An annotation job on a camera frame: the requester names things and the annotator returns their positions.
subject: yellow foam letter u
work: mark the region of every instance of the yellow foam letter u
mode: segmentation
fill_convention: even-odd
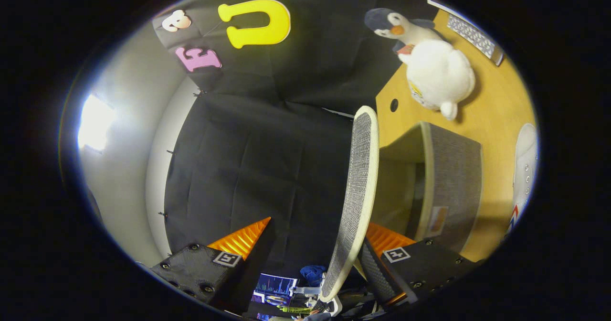
[[[244,45],[278,44],[291,31],[291,14],[276,0],[253,0],[231,6],[225,4],[219,6],[219,16],[225,22],[238,14],[251,12],[266,12],[269,16],[269,25],[240,30],[234,26],[227,27],[229,42],[236,49],[242,49]]]

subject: gray fabric speaker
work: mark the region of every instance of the gray fabric speaker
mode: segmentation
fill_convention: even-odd
[[[482,145],[422,121],[379,154],[371,221],[460,253],[480,206]]]
[[[369,283],[370,291],[373,292],[376,300],[386,308],[384,303],[400,295],[402,290],[395,284],[392,277],[389,276],[388,271],[384,268],[384,264],[378,258],[366,238],[360,248],[358,260],[362,265],[363,273]]]
[[[354,116],[346,196],[336,246],[319,300],[339,292],[365,239],[378,180],[379,133],[375,111],[361,107]]]

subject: white wall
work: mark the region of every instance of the white wall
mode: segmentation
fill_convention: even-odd
[[[81,149],[85,180],[107,230],[134,260],[149,267],[166,253],[160,253],[148,223],[148,159],[159,121],[185,76],[145,23],[120,47],[92,90],[115,109],[116,118],[102,153]]]
[[[164,210],[166,180],[170,160],[172,159],[172,154],[168,153],[167,150],[174,151],[180,129],[183,127],[185,118],[196,99],[193,93],[199,93],[199,90],[196,84],[189,77],[186,77],[163,113],[148,159],[146,182],[148,221],[155,244],[164,256],[166,253],[172,253],[166,236],[164,217],[158,214],[158,212]]]

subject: white plush toy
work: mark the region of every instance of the white plush toy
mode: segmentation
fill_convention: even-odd
[[[412,97],[430,110],[441,110],[447,120],[454,120],[458,103],[475,86],[475,74],[464,53],[450,43],[425,40],[410,55],[400,58],[408,65],[406,74]]]
[[[365,25],[375,34],[398,40],[393,50],[408,65],[412,97],[430,110],[441,110],[448,120],[456,118],[458,103],[475,86],[467,57],[444,41],[428,20],[408,20],[388,8],[365,14]]]

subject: keyboard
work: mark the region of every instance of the keyboard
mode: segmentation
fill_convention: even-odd
[[[317,301],[314,307],[312,308],[312,310],[318,310],[319,312],[324,312],[325,310],[327,310],[327,308],[328,308],[327,303],[322,302],[322,301]]]

